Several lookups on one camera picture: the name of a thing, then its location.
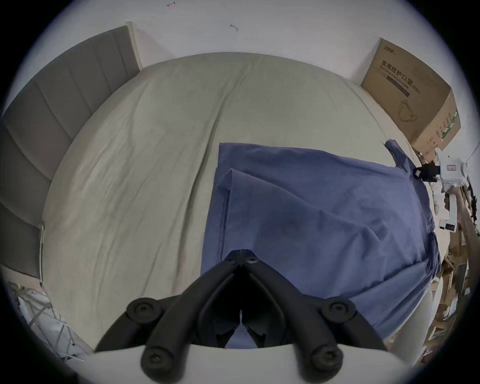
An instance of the black robotic claw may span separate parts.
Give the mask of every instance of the black robotic claw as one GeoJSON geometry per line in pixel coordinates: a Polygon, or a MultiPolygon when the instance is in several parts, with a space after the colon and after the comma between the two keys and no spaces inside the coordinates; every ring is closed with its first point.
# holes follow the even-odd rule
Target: black robotic claw
{"type": "Polygon", "coordinates": [[[163,383],[181,377],[187,344],[224,348],[242,324],[259,348],[294,343],[301,374],[323,382],[343,354],[337,343],[385,350],[355,305],[337,297],[302,295],[252,251],[232,251],[179,296],[132,301],[100,340],[96,352],[145,344],[141,366],[163,383]]]}

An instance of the cardboard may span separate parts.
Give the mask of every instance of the cardboard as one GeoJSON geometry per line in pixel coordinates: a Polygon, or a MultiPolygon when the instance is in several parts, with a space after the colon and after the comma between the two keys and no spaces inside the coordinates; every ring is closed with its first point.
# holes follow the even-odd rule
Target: cardboard
{"type": "Polygon", "coordinates": [[[392,118],[412,148],[430,162],[460,130],[450,86],[428,65],[381,39],[362,88],[392,118]]]}

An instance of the blue cloth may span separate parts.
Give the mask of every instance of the blue cloth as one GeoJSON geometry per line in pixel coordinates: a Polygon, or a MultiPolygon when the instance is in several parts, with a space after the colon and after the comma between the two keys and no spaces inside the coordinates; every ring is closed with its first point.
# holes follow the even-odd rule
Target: blue cloth
{"type": "MultiPolygon", "coordinates": [[[[324,151],[220,144],[202,273],[250,249],[302,293],[352,300],[380,337],[440,271],[425,185],[395,141],[397,167],[324,151]]],[[[228,348],[254,348],[238,329],[228,348]]]]}

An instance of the beige bed sheet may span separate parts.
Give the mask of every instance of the beige bed sheet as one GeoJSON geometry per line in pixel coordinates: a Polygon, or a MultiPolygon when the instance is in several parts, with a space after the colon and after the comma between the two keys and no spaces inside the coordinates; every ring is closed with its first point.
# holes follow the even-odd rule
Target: beige bed sheet
{"type": "MultiPolygon", "coordinates": [[[[394,166],[387,139],[419,164],[368,94],[309,64],[215,53],[144,68],[93,114],[55,174],[43,213],[45,290],[95,347],[131,300],[182,293],[199,276],[219,143],[394,166]]],[[[437,236],[445,252],[448,236],[437,236]]]]}

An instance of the headboard panel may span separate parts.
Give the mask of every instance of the headboard panel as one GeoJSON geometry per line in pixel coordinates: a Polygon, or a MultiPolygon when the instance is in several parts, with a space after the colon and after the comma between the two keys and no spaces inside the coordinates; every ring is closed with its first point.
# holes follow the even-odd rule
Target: headboard panel
{"type": "Polygon", "coordinates": [[[39,228],[50,182],[98,107],[139,72],[127,26],[64,52],[15,97],[0,124],[0,263],[40,277],[39,228]]]}

